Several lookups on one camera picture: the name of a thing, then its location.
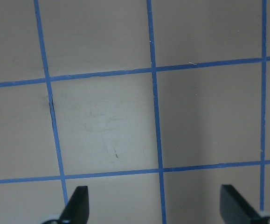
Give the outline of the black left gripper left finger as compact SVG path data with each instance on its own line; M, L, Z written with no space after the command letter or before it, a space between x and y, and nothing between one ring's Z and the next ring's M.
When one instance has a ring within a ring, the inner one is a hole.
M89 192L87 186L76 187L59 217L60 224L86 224L89 219Z

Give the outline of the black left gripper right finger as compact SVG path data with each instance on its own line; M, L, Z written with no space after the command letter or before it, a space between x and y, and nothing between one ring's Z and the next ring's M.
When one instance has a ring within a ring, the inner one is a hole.
M225 224L260 224L258 212L232 186L220 187L220 215Z

